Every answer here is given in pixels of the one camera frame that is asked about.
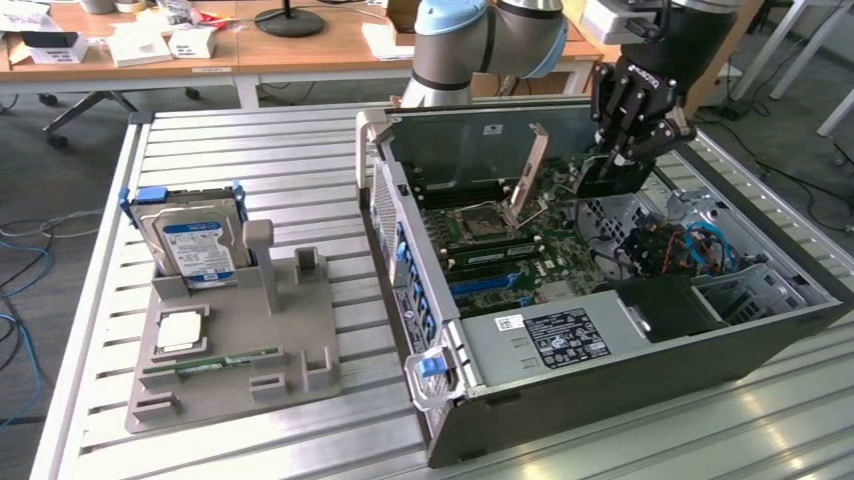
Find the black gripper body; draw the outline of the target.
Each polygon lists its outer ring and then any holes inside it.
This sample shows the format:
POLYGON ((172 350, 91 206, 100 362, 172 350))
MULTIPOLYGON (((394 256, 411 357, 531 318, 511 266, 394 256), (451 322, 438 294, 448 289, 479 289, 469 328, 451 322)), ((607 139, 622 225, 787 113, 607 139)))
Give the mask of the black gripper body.
POLYGON ((638 41, 621 46, 613 95, 613 140, 635 119, 658 119, 687 101, 735 24, 735 8, 710 1, 621 1, 638 41))

